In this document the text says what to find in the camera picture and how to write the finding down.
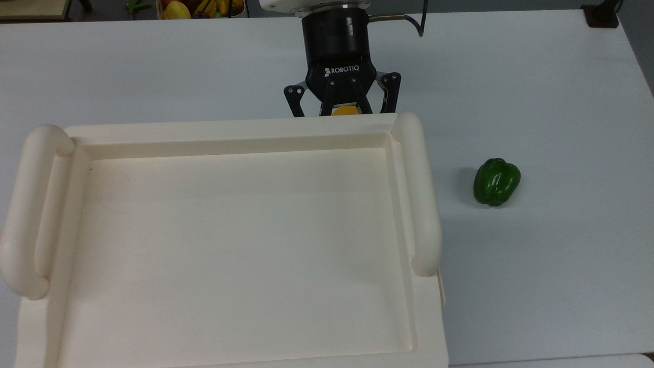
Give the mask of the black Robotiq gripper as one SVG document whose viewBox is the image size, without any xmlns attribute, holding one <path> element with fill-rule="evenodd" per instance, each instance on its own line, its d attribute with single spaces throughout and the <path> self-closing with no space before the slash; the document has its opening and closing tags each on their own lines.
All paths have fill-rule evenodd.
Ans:
<svg viewBox="0 0 654 368">
<path fill-rule="evenodd" d="M 370 114 L 367 93 L 375 80 L 384 93 L 380 113 L 395 113 L 402 76 L 377 74 L 370 58 L 368 21 L 365 10 L 322 10 L 302 18 L 306 84 L 284 88 L 293 117 L 305 116 L 301 99 L 307 88 L 321 102 L 320 115 L 330 115 L 341 105 Z"/>
</svg>

